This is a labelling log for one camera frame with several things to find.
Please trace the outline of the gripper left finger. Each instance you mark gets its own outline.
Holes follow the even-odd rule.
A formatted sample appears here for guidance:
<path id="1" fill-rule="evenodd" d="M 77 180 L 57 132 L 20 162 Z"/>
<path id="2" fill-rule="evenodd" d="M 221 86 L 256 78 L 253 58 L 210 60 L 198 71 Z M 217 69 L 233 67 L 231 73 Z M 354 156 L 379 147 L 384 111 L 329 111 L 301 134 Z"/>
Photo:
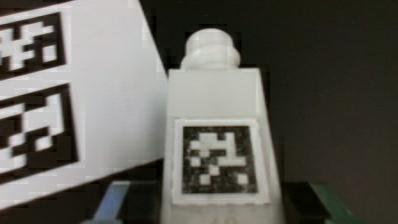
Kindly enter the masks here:
<path id="1" fill-rule="evenodd" d="M 130 181 L 114 181 L 111 183 L 95 217 L 80 224 L 123 224 L 118 214 L 121 211 L 130 186 Z"/>

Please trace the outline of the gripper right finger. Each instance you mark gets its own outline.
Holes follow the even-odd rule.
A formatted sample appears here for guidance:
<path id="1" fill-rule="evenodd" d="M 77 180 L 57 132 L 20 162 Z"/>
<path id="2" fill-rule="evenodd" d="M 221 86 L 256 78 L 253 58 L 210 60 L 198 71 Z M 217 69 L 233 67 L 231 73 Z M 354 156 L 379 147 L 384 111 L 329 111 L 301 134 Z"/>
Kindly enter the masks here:
<path id="1" fill-rule="evenodd" d="M 329 213 L 326 224 L 356 224 L 356 217 L 334 188 L 327 184 L 311 184 L 311 188 Z"/>

